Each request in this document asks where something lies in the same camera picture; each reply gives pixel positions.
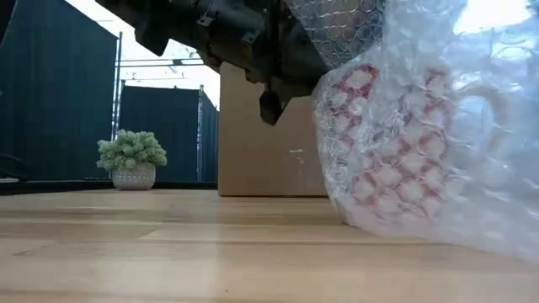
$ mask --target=white pot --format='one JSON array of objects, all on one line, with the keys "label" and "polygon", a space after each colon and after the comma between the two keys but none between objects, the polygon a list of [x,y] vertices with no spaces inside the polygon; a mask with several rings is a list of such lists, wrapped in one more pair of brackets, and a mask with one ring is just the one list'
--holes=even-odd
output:
[{"label": "white pot", "polygon": [[133,169],[117,169],[112,172],[112,183],[117,189],[146,190],[155,183],[155,165],[138,163]]}]

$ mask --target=bubble wrap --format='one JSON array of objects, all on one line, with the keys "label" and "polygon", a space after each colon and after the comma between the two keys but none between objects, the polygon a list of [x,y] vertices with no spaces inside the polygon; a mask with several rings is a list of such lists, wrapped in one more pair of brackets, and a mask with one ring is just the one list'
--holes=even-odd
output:
[{"label": "bubble wrap", "polygon": [[[328,13],[364,2],[334,3],[308,22],[331,29],[339,24],[325,21]],[[536,2],[385,4],[378,41],[343,65],[344,57],[335,60],[339,67],[313,93],[323,173],[338,212],[383,236],[539,262]],[[297,11],[307,1],[293,5]],[[318,47],[333,44],[330,54],[358,39],[317,40],[311,32]]]},{"label": "bubble wrap", "polygon": [[382,37],[386,0],[290,0],[326,65],[336,68]]}]

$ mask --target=robotic arm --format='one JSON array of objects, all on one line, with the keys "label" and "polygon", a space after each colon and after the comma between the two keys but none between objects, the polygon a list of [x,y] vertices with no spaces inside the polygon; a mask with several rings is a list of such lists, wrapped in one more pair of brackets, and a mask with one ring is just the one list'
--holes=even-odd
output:
[{"label": "robotic arm", "polygon": [[96,0],[135,28],[156,55],[168,40],[195,48],[219,70],[228,62],[265,84],[260,115],[275,125],[291,98],[309,95],[328,71],[283,0]]}]

